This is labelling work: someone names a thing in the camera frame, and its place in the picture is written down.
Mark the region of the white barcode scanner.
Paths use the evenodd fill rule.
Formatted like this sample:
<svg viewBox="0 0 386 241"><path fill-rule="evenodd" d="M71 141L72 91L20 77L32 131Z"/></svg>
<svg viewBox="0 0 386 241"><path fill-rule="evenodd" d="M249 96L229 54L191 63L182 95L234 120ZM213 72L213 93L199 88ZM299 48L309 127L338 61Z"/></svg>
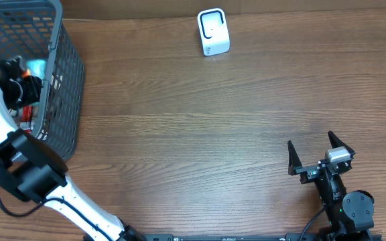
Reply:
<svg viewBox="0 0 386 241"><path fill-rule="evenodd" d="M203 54L214 56L228 52L231 46L229 29L224 11L213 8L197 15Z"/></svg>

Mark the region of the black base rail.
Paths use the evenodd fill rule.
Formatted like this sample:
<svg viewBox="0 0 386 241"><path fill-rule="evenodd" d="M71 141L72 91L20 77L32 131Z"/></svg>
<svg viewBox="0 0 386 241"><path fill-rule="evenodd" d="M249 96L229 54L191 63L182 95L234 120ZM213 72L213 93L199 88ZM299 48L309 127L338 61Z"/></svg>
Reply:
<svg viewBox="0 0 386 241"><path fill-rule="evenodd" d="M296 241L300 234L284 236L173 236L172 234L145 234L147 241Z"/></svg>

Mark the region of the red snack stick packet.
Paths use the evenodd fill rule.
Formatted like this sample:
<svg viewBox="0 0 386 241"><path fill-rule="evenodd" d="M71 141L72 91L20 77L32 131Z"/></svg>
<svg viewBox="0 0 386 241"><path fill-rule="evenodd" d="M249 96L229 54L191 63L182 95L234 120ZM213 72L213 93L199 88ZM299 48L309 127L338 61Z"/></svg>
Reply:
<svg viewBox="0 0 386 241"><path fill-rule="evenodd" d="M22 109L22 116L20 121L20 127L27 131L32 132L35 128L38 119L38 106L25 106Z"/></svg>

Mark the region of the teal orange snack packet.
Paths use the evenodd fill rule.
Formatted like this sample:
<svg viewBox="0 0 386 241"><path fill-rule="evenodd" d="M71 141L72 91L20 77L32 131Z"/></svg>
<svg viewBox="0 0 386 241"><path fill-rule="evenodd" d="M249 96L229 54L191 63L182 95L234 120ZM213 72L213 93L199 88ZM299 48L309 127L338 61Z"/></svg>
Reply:
<svg viewBox="0 0 386 241"><path fill-rule="evenodd" d="M47 62L44 59L34 59L28 60L26 62L26 67L32 76L43 80L46 75L46 64Z"/></svg>

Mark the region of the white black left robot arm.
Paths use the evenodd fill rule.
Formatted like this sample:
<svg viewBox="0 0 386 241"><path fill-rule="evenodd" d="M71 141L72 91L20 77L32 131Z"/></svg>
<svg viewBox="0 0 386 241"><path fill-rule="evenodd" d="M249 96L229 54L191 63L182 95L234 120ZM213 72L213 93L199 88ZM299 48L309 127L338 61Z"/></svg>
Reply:
<svg viewBox="0 0 386 241"><path fill-rule="evenodd" d="M43 141L20 128L11 116L40 100L42 79L22 66L21 57L0 60L0 188L37 205L26 217L49 207L86 232L88 240L144 240L144 235L94 203L71 179L62 158Z"/></svg>

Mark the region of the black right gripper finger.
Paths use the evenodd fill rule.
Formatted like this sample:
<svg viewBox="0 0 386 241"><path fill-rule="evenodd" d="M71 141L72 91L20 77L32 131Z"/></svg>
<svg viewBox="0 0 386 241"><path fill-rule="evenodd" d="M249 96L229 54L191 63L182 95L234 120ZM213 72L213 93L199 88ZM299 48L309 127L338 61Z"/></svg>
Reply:
<svg viewBox="0 0 386 241"><path fill-rule="evenodd" d="M297 175L298 170L300 170L303 165L300 161L300 158L295 150L295 147L292 141L287 142L287 149L289 153L289 163L288 163L288 174L289 175Z"/></svg>
<svg viewBox="0 0 386 241"><path fill-rule="evenodd" d="M332 131L328 131L328 138L333 149L344 147L351 155L355 155L356 152L350 148L347 144L341 141Z"/></svg>

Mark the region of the grey plastic mesh basket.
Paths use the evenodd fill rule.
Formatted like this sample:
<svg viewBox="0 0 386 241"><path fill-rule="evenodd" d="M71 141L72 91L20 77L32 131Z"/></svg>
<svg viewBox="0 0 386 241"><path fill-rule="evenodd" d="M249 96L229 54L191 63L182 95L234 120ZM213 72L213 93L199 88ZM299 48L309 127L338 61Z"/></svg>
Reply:
<svg viewBox="0 0 386 241"><path fill-rule="evenodd" d="M63 160L75 152L84 64L63 23L59 0L0 1L0 60L45 60L32 135Z"/></svg>

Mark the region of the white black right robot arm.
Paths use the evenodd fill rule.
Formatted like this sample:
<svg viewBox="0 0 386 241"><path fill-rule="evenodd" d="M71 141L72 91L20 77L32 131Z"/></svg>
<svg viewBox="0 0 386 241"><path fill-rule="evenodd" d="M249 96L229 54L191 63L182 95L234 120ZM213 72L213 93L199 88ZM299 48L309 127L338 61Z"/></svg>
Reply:
<svg viewBox="0 0 386 241"><path fill-rule="evenodd" d="M304 167L291 141L288 174L298 175L300 183L313 183L322 202L322 209L305 225L294 240L381 240L372 235L374 197L367 191L347 192L341 175L352 169L356 152L328 131L332 146L316 165Z"/></svg>

